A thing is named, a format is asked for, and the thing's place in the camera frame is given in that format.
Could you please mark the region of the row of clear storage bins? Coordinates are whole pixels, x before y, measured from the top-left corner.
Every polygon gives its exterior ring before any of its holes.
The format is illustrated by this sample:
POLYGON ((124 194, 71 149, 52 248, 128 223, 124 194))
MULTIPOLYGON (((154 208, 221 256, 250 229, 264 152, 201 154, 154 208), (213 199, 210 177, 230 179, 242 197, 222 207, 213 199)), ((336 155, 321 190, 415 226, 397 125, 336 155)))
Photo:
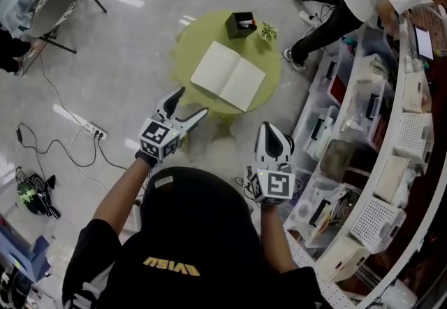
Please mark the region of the row of clear storage bins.
POLYGON ((342 242, 363 245, 351 230, 374 196, 385 148, 374 137, 381 107, 391 108, 395 98, 387 80, 360 74, 363 63, 389 48, 383 33, 362 26, 352 35, 355 52, 340 40, 338 52, 324 53, 293 132, 295 172, 310 178, 298 190, 286 228, 300 234, 298 243, 312 261, 339 250, 342 242))

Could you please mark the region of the white folding chair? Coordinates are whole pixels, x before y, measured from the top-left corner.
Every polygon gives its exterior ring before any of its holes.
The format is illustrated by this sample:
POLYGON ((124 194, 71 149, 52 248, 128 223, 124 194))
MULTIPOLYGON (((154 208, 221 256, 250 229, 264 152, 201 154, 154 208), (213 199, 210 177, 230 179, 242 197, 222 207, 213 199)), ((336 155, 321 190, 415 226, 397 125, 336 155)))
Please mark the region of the white folding chair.
MULTIPOLYGON (((31 26, 28 29, 25 29, 24 27, 20 27, 20 29, 32 38, 37 38, 38 40, 76 55, 76 50, 56 42, 56 39, 60 25, 68 19, 78 4, 78 1, 79 0, 39 1, 38 6, 34 11, 31 26)), ((93 1, 104 13, 108 12, 99 0, 93 1)))

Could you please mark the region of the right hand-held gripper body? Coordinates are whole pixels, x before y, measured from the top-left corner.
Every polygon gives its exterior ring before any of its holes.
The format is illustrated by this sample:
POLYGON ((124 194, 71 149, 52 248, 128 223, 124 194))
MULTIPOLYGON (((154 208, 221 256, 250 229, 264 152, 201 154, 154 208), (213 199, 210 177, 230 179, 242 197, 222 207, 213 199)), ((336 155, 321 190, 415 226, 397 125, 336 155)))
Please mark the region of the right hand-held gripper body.
POLYGON ((247 180, 256 203, 281 204, 292 199, 295 174, 288 161, 255 162, 247 167, 247 180))

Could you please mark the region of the tablet with white screen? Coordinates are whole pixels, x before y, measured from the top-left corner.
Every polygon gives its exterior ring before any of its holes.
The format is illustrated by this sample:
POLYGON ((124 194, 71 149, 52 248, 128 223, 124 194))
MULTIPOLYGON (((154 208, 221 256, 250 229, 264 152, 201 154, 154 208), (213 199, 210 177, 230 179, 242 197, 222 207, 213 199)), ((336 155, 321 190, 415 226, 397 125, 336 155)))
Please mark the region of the tablet with white screen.
POLYGON ((425 59, 433 60, 434 53, 430 32, 427 29, 416 25, 413 26, 413 29, 416 37, 416 49, 418 55, 425 59))

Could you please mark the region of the round table with green cloth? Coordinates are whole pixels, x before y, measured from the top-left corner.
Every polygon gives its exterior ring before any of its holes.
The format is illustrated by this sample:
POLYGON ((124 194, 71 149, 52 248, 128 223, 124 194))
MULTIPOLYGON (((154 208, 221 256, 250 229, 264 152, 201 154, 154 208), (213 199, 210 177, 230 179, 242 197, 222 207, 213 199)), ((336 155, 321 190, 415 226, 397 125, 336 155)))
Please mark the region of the round table with green cloth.
POLYGON ((190 23, 177 36, 177 44, 171 55, 174 60, 171 78, 186 88, 186 99, 181 104, 199 103, 208 107, 211 113, 234 117, 243 112, 235 106, 218 99, 215 95, 191 83, 190 78, 197 65, 212 42, 219 42, 239 53, 265 73, 265 78, 259 87, 248 111, 253 111, 265 103, 273 94, 281 77, 281 55, 277 41, 269 43, 262 40, 261 22, 258 29, 246 38, 228 37, 226 20, 233 12, 231 10, 214 10, 204 13, 190 23))

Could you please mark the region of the white power strip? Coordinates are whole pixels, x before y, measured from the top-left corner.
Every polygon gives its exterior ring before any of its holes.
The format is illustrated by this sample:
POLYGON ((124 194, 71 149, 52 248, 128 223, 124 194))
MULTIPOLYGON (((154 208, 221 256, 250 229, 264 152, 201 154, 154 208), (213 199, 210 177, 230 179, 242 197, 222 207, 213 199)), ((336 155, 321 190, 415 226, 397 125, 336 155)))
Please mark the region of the white power strip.
POLYGON ((312 28, 317 28, 321 23, 316 16, 309 15, 304 10, 299 12, 299 17, 312 28))
POLYGON ((95 136, 99 139, 105 140, 108 136, 108 133, 95 125, 93 122, 86 122, 82 125, 82 128, 90 135, 95 136))

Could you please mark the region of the person's right forearm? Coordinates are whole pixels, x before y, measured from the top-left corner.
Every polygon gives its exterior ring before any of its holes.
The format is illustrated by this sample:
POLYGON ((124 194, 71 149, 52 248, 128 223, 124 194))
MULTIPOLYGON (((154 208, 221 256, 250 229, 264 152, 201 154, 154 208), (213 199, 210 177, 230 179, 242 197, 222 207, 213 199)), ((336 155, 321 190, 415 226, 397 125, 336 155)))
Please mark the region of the person's right forearm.
POLYGON ((261 242, 274 270, 286 273, 297 268, 276 205, 261 205, 261 242))

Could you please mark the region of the person's black shirt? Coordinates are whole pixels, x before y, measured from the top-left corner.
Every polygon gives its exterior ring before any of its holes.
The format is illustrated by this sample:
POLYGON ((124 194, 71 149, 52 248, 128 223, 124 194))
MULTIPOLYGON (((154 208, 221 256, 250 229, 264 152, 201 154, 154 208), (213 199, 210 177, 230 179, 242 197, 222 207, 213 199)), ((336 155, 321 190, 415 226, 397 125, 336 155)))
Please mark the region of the person's black shirt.
POLYGON ((81 299, 91 309, 316 309, 323 300, 310 268, 267 264, 250 222, 195 223, 177 235, 154 227, 120 243, 98 219, 80 232, 64 278, 63 304, 81 299))

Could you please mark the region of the blue-covered paper notebook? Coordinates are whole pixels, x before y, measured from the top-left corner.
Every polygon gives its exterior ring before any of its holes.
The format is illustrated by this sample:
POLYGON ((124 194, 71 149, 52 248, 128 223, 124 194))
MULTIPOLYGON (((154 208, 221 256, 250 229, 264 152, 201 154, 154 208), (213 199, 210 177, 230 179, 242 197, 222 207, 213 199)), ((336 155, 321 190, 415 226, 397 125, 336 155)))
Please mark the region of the blue-covered paper notebook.
POLYGON ((190 81, 246 112, 264 78, 265 73, 251 62, 214 41, 197 65, 190 81))

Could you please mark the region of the person's black cap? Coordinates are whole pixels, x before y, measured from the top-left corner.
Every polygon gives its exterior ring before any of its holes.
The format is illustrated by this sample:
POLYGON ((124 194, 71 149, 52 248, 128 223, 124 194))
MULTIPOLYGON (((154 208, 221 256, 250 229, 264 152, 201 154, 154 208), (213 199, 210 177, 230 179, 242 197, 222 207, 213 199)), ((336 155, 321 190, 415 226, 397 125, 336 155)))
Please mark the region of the person's black cap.
POLYGON ((258 254, 262 251, 242 195, 207 171, 175 166, 160 170, 148 182, 140 206, 141 229, 169 237, 196 240, 200 246, 258 254))

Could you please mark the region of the black and green helmet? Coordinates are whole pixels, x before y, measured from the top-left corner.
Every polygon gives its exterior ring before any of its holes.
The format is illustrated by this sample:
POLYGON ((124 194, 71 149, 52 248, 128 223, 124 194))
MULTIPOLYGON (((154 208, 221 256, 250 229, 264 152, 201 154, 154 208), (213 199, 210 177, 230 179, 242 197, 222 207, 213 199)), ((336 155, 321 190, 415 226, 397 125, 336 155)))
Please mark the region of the black and green helmet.
POLYGON ((25 207, 34 215, 47 215, 56 220, 61 218, 61 212, 52 203, 52 190, 56 185, 55 175, 47 180, 37 173, 23 179, 16 176, 17 193, 25 207))

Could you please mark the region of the white perforated plastic basket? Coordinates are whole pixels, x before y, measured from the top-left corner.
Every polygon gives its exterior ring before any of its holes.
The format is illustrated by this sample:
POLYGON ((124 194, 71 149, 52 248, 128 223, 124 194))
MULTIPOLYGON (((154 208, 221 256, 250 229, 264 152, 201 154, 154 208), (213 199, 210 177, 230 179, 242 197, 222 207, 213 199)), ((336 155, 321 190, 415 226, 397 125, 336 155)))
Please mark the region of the white perforated plastic basket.
POLYGON ((403 113, 394 149, 398 156, 427 166, 434 147, 431 113, 403 113))
POLYGON ((372 197, 350 229, 372 254, 385 251, 403 225, 406 213, 381 199, 372 197))

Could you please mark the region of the small potted plant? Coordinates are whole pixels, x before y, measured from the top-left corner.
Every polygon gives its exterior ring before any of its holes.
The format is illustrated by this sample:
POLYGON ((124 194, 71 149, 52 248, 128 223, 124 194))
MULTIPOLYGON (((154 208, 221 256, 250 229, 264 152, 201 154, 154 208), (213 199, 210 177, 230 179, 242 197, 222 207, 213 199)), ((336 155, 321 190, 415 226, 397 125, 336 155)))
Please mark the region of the small potted plant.
POLYGON ((267 22, 262 22, 262 29, 260 33, 260 38, 270 43, 273 40, 277 40, 278 29, 268 24, 267 22))

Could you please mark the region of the black square pen holder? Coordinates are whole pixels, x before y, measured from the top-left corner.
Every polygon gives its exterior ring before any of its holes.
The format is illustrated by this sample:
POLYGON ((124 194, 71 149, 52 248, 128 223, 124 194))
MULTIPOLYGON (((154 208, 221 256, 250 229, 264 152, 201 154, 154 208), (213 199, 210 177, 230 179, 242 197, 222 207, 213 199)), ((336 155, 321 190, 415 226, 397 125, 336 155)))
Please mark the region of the black square pen holder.
POLYGON ((234 12, 229 15, 225 22, 229 39, 246 38, 255 32, 239 28, 237 22, 242 20, 254 20, 254 14, 252 12, 234 12))

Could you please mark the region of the cream perforated plastic basket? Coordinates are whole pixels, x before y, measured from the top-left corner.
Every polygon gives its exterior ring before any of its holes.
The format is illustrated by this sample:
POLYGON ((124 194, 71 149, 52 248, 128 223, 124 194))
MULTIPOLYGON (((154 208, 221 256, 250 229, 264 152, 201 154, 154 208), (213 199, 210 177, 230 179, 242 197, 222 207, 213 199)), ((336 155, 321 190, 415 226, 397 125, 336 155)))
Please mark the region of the cream perforated plastic basket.
POLYGON ((387 203, 392 203, 409 164, 410 160, 407 158, 389 155, 374 188, 374 195, 387 203))
POLYGON ((405 75, 402 107, 406 112, 422 113, 423 79, 423 72, 405 75))
POLYGON ((350 278, 371 255, 357 240, 343 236, 316 262, 318 272, 328 282, 340 282, 350 278))

